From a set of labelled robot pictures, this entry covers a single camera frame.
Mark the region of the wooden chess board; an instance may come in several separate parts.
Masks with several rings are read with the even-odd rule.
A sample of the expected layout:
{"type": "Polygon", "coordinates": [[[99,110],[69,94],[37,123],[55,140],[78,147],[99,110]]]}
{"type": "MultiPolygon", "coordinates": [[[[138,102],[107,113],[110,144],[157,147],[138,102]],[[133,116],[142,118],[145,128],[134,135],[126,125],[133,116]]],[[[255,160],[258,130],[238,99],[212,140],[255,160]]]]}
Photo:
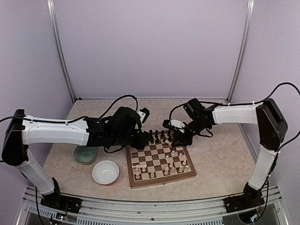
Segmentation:
{"type": "Polygon", "coordinates": [[[131,188],[144,188],[155,185],[164,185],[166,183],[182,181],[195,178],[197,173],[189,152],[186,147],[173,147],[172,144],[147,144],[143,150],[137,150],[131,146],[126,147],[127,170],[129,184],[131,188]],[[182,162],[187,160],[189,170],[179,173],[179,167],[182,162]],[[170,164],[174,163],[175,174],[170,174],[170,164]],[[134,170],[133,165],[147,165],[146,171],[134,170]],[[164,175],[165,167],[169,167],[169,174],[164,175]],[[135,180],[135,173],[139,171],[141,178],[135,180]],[[155,177],[150,177],[150,172],[155,172],[155,177]]]}

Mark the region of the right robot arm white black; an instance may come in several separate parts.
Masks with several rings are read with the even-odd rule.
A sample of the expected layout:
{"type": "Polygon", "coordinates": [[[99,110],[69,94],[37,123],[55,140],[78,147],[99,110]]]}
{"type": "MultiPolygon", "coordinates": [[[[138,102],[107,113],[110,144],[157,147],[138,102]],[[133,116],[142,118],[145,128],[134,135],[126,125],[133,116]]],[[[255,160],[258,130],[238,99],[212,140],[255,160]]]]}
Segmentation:
{"type": "Polygon", "coordinates": [[[280,150],[293,141],[285,142],[288,124],[276,102],[268,95],[266,98],[251,103],[222,104],[210,102],[209,107],[203,101],[193,98],[181,104],[191,119],[185,123],[169,118],[163,126],[175,131],[173,146],[189,146],[193,137],[209,131],[214,125],[253,124],[258,126],[260,152],[255,169],[244,187],[240,204],[250,208],[258,200],[261,189],[272,173],[280,150]]]}

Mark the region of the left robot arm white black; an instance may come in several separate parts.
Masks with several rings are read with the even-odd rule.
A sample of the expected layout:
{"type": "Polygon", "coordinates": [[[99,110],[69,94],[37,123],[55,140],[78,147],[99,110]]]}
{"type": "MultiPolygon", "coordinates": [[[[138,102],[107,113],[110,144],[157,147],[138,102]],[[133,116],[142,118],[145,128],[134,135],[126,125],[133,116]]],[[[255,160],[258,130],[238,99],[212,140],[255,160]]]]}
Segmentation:
{"type": "Polygon", "coordinates": [[[66,143],[86,147],[130,145],[143,150],[150,134],[142,131],[142,124],[150,112],[147,108],[133,110],[119,107],[104,118],[83,116],[74,120],[50,120],[25,115],[23,109],[16,110],[6,133],[2,150],[2,161],[16,167],[53,207],[62,208],[66,199],[60,193],[55,178],[50,178],[34,159],[30,144],[66,143]]]}

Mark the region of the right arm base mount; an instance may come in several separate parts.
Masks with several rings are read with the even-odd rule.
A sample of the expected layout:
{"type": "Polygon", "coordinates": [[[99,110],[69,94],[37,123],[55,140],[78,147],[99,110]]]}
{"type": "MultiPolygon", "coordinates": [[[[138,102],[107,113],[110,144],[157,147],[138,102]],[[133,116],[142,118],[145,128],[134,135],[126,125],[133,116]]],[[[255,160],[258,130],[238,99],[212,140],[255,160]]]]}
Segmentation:
{"type": "Polygon", "coordinates": [[[262,195],[259,195],[255,199],[252,199],[252,197],[247,197],[245,195],[230,195],[229,197],[225,198],[223,202],[227,213],[246,210],[249,208],[257,207],[259,204],[263,205],[265,203],[262,195]]]}

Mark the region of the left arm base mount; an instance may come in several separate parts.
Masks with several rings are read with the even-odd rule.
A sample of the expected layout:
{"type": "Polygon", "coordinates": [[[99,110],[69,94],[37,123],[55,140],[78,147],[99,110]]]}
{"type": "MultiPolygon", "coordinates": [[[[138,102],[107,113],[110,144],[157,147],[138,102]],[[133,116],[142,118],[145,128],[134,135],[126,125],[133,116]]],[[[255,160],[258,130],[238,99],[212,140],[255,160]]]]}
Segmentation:
{"type": "Polygon", "coordinates": [[[61,210],[64,212],[71,212],[78,214],[81,208],[82,200],[80,198],[70,197],[70,196],[58,196],[58,197],[43,197],[41,200],[41,205],[61,210]]]}

